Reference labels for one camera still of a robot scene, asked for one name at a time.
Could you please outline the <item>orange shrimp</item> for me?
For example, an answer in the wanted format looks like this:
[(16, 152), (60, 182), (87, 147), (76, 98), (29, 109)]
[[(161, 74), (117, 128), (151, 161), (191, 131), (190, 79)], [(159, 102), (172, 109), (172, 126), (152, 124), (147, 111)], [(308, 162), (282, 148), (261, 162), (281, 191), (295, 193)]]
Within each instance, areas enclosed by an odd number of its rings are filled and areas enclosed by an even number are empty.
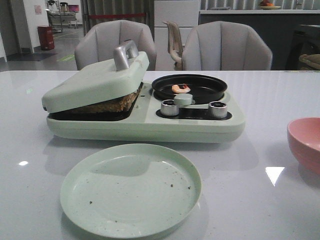
[(187, 94), (191, 91), (187, 84), (175, 84), (171, 86), (171, 90), (175, 94)]

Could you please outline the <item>bread slice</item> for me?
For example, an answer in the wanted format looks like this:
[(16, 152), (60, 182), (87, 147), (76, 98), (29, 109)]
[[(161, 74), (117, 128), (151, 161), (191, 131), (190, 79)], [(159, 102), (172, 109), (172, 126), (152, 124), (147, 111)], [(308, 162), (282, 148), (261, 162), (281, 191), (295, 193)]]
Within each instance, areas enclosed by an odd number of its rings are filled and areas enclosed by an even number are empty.
[(131, 106), (133, 105), (134, 101), (136, 100), (137, 96), (141, 91), (141, 87), (122, 97), (118, 97), (115, 99), (90, 104), (82, 107), (73, 108), (70, 110), (65, 110), (67, 114), (96, 114), (96, 113), (119, 113), (119, 112), (127, 112)]

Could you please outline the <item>mint green sandwich maker lid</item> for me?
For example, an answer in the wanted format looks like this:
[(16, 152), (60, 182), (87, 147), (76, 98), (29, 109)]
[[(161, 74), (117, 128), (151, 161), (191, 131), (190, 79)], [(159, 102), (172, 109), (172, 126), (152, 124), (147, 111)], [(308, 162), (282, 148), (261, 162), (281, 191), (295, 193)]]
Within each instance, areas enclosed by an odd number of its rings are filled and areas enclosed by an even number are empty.
[(85, 66), (75, 75), (44, 94), (42, 107), (48, 113), (57, 113), (117, 99), (135, 92), (149, 66), (147, 53), (138, 51), (132, 57), (129, 49), (135, 43), (119, 46), (123, 55), (115, 63), (108, 59)]

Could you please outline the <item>pink bowl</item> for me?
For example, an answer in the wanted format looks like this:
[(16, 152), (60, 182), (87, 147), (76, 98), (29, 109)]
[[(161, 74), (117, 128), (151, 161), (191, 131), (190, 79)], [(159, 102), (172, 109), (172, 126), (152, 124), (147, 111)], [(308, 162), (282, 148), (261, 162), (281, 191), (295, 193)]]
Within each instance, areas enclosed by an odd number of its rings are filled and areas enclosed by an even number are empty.
[(291, 153), (306, 169), (320, 173), (320, 119), (304, 117), (287, 125)]

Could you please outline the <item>mint green breakfast maker base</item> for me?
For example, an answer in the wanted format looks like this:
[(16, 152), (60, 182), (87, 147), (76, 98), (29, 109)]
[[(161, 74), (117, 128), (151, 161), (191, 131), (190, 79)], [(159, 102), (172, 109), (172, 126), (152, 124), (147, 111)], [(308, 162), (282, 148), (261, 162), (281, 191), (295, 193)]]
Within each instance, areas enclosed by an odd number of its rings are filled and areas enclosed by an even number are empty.
[(118, 121), (58, 120), (47, 116), (47, 125), (67, 139), (223, 143), (236, 140), (245, 129), (245, 116), (229, 92), (221, 99), (227, 119), (172, 119), (156, 114), (161, 101), (154, 97), (151, 84), (144, 83), (130, 115)]

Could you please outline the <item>left silver control knob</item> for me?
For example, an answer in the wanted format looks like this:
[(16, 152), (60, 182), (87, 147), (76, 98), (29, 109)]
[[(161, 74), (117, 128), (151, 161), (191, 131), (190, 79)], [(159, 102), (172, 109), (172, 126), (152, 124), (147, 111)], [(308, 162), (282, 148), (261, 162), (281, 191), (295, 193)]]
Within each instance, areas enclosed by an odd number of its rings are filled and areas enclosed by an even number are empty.
[(167, 117), (177, 116), (179, 114), (179, 106), (174, 103), (173, 99), (166, 99), (161, 102), (160, 113)]

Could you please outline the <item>silver control knob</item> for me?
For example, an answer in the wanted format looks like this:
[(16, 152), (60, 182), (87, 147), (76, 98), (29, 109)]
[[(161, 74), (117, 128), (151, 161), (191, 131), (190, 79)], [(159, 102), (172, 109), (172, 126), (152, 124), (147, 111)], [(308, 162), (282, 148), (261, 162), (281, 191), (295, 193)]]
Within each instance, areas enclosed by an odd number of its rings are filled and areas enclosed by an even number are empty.
[(179, 106), (174, 103), (173, 99), (166, 99), (161, 102), (160, 113), (167, 117), (177, 116), (179, 114)]
[(228, 107), (226, 103), (220, 101), (211, 101), (208, 103), (208, 114), (217, 119), (226, 118), (228, 115)]

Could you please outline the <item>black round frying pan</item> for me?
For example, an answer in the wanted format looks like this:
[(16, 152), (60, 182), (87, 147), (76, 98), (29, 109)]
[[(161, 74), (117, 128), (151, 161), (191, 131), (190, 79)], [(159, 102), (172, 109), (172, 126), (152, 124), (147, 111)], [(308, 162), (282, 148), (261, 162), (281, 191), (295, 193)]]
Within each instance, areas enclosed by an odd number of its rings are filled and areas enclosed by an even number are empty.
[(162, 76), (151, 84), (154, 95), (161, 100), (172, 100), (176, 94), (172, 91), (173, 85), (186, 84), (190, 88), (196, 105), (218, 101), (224, 96), (228, 85), (221, 79), (201, 74), (172, 74)]

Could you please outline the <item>right silver control knob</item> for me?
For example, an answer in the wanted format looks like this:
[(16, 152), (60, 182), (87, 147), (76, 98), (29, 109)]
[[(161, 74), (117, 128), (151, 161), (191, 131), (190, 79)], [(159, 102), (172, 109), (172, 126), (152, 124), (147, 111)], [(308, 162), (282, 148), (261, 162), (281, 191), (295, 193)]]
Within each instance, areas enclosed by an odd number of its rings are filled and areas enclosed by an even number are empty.
[(228, 107), (226, 103), (220, 101), (211, 101), (208, 103), (208, 114), (217, 119), (226, 118), (228, 115)]

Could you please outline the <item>beige office chair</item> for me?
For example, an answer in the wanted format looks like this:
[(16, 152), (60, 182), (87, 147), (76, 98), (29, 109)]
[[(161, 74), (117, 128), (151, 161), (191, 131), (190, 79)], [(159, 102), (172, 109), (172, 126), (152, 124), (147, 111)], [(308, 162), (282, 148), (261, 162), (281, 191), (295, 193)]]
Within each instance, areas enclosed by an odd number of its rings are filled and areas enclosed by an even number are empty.
[(173, 21), (163, 21), (167, 26), (168, 40), (167, 51), (170, 54), (171, 59), (174, 61), (174, 69), (176, 71), (183, 70), (183, 44), (181, 39), (180, 29), (177, 23)]

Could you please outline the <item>mint green round plate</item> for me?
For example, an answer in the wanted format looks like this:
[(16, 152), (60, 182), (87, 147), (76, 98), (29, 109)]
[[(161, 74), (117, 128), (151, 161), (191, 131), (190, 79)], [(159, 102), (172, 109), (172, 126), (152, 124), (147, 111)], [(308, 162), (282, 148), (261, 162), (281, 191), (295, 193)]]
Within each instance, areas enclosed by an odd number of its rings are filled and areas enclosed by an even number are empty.
[(178, 228), (202, 190), (194, 164), (154, 144), (113, 146), (74, 166), (60, 190), (65, 215), (81, 229), (112, 239), (153, 239)]

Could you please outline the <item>right grey upholstered chair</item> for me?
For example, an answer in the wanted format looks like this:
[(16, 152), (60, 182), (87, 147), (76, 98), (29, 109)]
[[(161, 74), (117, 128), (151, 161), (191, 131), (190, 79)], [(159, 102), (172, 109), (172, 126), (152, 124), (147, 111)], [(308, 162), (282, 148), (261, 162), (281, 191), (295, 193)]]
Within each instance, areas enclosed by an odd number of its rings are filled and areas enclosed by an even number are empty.
[(273, 53), (250, 26), (213, 21), (192, 28), (182, 53), (185, 71), (268, 71)]

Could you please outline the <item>grey upholstered chair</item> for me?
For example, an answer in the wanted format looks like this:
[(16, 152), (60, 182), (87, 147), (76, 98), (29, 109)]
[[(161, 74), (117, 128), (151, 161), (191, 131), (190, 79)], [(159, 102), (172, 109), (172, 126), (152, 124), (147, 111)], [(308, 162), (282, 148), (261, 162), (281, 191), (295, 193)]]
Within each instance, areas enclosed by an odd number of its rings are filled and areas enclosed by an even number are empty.
[(192, 28), (182, 53), (185, 71), (268, 71), (273, 53), (250, 26), (213, 21)]
[(93, 26), (75, 48), (77, 69), (112, 59), (114, 48), (127, 40), (134, 41), (140, 52), (146, 52), (148, 70), (154, 71), (157, 52), (151, 30), (146, 24), (129, 20), (107, 21)]

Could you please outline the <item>left grey upholstered chair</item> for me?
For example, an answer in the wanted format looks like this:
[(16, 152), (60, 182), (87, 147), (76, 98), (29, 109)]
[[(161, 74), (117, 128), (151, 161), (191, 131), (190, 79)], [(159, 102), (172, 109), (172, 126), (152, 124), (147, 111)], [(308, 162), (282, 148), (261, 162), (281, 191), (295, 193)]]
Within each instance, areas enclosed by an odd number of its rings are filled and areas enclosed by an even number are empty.
[(93, 26), (75, 48), (77, 69), (112, 59), (114, 48), (127, 40), (134, 41), (140, 52), (146, 52), (148, 70), (154, 71), (157, 52), (151, 30), (146, 24), (129, 20), (107, 21)]

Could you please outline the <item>white cabinet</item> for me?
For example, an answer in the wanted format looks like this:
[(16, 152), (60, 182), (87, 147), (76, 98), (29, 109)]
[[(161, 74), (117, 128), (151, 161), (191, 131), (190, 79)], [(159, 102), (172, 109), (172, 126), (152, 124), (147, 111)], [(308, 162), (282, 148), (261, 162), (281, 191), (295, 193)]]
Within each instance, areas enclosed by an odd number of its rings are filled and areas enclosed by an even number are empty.
[(154, 1), (154, 43), (157, 52), (156, 71), (174, 70), (174, 60), (168, 53), (168, 27), (164, 21), (177, 23), (182, 45), (187, 41), (191, 29), (198, 25), (199, 0)]

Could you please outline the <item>red trash bin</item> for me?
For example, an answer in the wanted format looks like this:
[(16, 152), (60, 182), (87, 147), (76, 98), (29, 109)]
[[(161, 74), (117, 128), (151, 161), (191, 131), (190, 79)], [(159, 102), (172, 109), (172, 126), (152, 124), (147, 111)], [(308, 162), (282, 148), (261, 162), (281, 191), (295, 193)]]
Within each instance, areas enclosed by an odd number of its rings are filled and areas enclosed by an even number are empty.
[(37, 27), (40, 47), (42, 50), (53, 50), (55, 48), (53, 29), (51, 26), (38, 26)]

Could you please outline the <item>fruit plate on counter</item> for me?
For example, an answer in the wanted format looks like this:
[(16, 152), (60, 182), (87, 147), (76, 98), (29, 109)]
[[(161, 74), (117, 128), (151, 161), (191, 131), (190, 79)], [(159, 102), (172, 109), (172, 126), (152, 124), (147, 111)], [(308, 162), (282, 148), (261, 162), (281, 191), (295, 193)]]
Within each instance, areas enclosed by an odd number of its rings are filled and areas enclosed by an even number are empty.
[(278, 10), (281, 8), (279, 5), (274, 5), (269, 0), (262, 0), (260, 3), (258, 3), (258, 6), (262, 10)]

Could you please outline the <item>dark grey counter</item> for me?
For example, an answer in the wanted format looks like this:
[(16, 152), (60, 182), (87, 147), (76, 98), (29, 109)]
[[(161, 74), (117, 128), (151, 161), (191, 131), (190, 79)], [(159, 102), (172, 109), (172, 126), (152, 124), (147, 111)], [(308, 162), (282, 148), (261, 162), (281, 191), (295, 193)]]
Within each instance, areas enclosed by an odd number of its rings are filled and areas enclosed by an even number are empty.
[(299, 70), (299, 56), (320, 52), (319, 10), (201, 10), (199, 23), (251, 26), (273, 53), (272, 70)]

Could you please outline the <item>beige cushion at right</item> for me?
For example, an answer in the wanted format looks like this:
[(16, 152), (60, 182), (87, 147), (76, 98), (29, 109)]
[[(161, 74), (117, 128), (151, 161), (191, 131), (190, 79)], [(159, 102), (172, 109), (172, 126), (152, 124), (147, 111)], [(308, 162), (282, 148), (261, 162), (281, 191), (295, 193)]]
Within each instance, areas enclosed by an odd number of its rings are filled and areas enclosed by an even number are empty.
[(302, 54), (299, 56), (299, 61), (309, 66), (312, 69), (320, 69), (320, 54)]

